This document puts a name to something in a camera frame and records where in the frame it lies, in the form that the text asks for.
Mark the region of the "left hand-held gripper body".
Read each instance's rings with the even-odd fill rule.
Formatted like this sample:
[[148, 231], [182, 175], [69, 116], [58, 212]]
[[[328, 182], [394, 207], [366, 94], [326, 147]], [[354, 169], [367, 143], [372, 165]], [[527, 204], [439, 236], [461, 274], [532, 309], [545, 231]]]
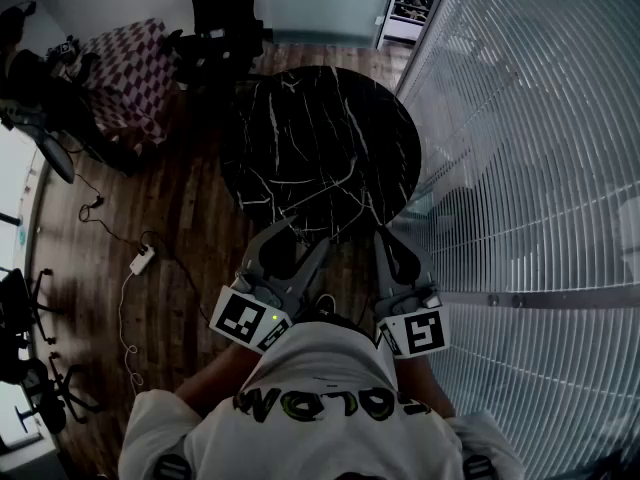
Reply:
[[302, 284], [241, 269], [224, 285], [209, 328], [259, 354], [264, 354], [292, 326], [301, 307]]

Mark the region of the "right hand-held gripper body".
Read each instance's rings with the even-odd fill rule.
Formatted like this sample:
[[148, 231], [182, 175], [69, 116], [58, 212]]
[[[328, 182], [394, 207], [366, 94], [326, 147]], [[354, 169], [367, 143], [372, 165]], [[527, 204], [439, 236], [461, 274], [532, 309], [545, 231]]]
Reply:
[[450, 347], [450, 311], [430, 283], [380, 300], [377, 327], [395, 359], [411, 359]]

